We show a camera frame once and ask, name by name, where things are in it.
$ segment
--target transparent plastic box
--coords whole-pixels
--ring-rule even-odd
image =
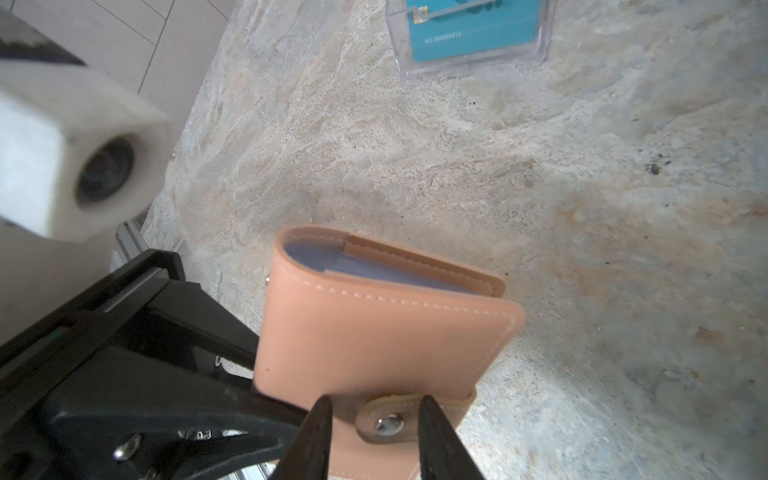
[[[386,0],[385,8],[403,79],[458,76],[511,58],[541,62],[553,14],[554,0]]]

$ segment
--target teal card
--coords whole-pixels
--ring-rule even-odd
[[[429,14],[468,0],[406,0],[408,7]],[[414,22],[408,13],[414,61],[465,55],[477,51],[521,45],[536,39],[539,0],[495,0],[426,22]]]

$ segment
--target wallet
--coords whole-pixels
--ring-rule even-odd
[[[419,473],[417,418],[435,397],[456,427],[475,384],[525,323],[498,276],[327,227],[276,235],[255,388],[304,409],[330,395],[329,473]]]

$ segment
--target tile grout line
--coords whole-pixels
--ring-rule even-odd
[[[135,31],[136,33],[138,33],[138,34],[139,34],[139,36],[140,36],[140,37],[142,37],[144,40],[146,40],[146,41],[150,42],[152,45],[154,45],[155,47],[157,47],[157,44],[156,44],[155,42],[153,42],[153,41],[152,41],[152,40],[150,40],[149,38],[147,38],[147,37],[143,36],[141,33],[139,33],[139,31],[138,31],[138,30],[136,30],[136,28],[133,28],[133,27],[131,27],[129,24],[127,24],[127,23],[123,22],[123,21],[122,21],[122,19],[121,19],[120,17],[118,17],[118,16],[117,16],[117,15],[115,15],[114,13],[110,12],[109,10],[107,10],[106,8],[104,8],[103,6],[101,6],[101,4],[100,4],[99,2],[96,2],[96,0],[91,0],[91,1],[92,1],[93,3],[95,3],[96,5],[98,5],[99,7],[101,7],[102,9],[104,9],[104,11],[105,11],[105,12],[107,12],[109,15],[112,15],[112,16],[113,16],[113,17],[115,17],[117,20],[119,20],[119,21],[120,21],[120,23],[122,23],[122,24],[123,24],[123,25],[125,25],[126,27],[128,27],[128,28],[130,28],[131,30],[133,30],[133,31]]]
[[[147,7],[149,7],[149,8],[152,8],[152,5],[149,5],[149,4],[148,4],[148,3],[146,3],[144,0],[141,0],[141,3],[145,4],[145,5],[146,5]],[[159,16],[163,17],[163,14],[161,14],[160,12],[158,12],[157,10],[155,10],[154,8],[152,8],[152,10],[154,10],[154,12],[155,12],[155,13],[157,13]]]
[[[149,62],[147,63],[147,70],[144,71],[144,77],[141,79],[141,84],[139,85],[139,90],[136,92],[136,94],[141,93],[141,87],[144,86],[144,80],[147,80],[149,67],[152,66],[152,59],[154,58],[155,52],[157,52],[157,46],[160,44],[160,39],[163,38],[163,32],[165,31],[165,25],[168,25],[168,20],[170,19],[170,13],[174,10],[174,3],[176,3],[176,0],[172,0],[170,3],[170,8],[168,9],[168,17],[165,19],[165,23],[163,23],[163,28],[160,29],[160,34],[157,36],[157,44],[154,46],[154,50],[152,51],[152,56],[149,57]]]
[[[216,8],[216,5],[214,5],[213,3],[210,3],[210,6],[214,7],[214,10],[216,10],[217,12],[221,13],[221,10],[219,10],[218,8]],[[227,20],[227,22],[230,20],[230,19],[228,19],[228,18],[227,18],[227,16],[226,16],[225,14],[223,14],[223,13],[221,13],[221,16],[222,16],[222,17],[224,17],[224,18]]]

